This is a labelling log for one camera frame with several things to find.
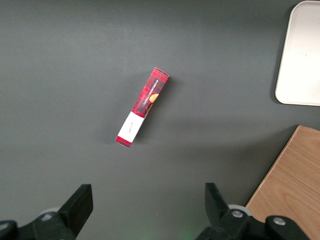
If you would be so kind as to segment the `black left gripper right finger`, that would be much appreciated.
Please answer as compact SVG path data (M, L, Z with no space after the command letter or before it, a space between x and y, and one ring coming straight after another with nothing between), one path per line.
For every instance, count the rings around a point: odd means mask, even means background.
M270 215L265 222L255 219L243 206L228 205L215 183L205 184L205 210L210 222L198 240L308 240L292 219Z

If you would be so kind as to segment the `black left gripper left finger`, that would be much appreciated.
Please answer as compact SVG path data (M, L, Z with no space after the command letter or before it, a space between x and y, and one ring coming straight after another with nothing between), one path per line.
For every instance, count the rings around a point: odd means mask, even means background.
M2 240L75 240L93 211L90 184L82 184L58 209L46 210L19 227L14 220L0 222Z

